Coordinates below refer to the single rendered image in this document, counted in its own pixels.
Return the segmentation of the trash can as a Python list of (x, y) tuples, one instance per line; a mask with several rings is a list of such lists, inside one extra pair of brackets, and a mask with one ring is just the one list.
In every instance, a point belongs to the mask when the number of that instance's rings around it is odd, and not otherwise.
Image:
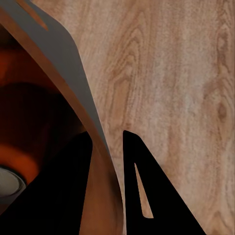
[[(41, 171), (77, 134), (88, 131), (93, 150), (79, 235), (122, 235), (123, 202), (77, 46), (69, 32), (29, 0), (0, 0), (0, 45), (19, 43), (61, 94), (50, 95), (54, 115)], [(0, 215), (10, 206), (0, 206)]]

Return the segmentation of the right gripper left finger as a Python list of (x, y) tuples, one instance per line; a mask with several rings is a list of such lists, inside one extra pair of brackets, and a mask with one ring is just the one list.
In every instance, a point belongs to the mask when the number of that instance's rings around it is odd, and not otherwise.
[(74, 136), (0, 215), (0, 235), (79, 235), (93, 150)]

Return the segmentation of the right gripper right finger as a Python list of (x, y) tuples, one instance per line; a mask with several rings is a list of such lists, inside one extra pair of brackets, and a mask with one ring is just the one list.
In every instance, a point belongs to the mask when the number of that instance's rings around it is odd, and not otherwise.
[[(141, 138), (127, 130), (123, 163), (127, 235), (206, 235)], [(142, 214), (134, 163), (154, 218)]]

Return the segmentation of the can of soda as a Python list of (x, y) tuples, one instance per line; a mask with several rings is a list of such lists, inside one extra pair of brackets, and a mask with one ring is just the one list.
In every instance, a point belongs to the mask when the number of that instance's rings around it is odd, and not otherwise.
[(0, 89), (0, 206), (12, 204), (41, 172), (53, 115), (52, 100), (37, 86)]
[(37, 86), (48, 97), (61, 94), (42, 68), (19, 43), (0, 45), (0, 89), (7, 84), (17, 82)]

